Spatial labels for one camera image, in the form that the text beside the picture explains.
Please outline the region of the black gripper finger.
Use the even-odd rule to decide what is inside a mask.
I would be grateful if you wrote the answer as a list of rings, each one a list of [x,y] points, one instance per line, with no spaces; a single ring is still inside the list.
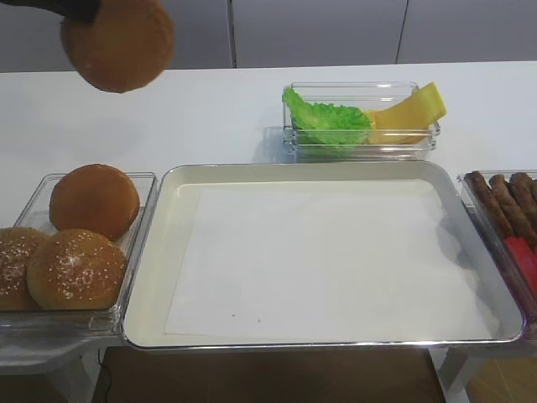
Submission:
[[[92,24],[100,10],[99,0],[8,0],[13,7],[46,10],[84,24]]]

